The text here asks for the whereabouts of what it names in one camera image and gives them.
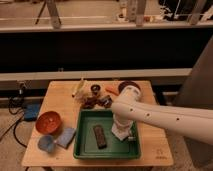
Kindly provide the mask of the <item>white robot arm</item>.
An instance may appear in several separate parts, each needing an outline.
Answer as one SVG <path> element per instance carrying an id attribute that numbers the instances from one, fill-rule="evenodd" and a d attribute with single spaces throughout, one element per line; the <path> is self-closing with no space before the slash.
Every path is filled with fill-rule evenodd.
<path id="1" fill-rule="evenodd" d="M 139 121 L 213 145 L 213 110 L 142 103 L 141 89 L 126 82 L 118 90 L 111 110 L 120 127 L 127 128 L 132 121 Z"/>

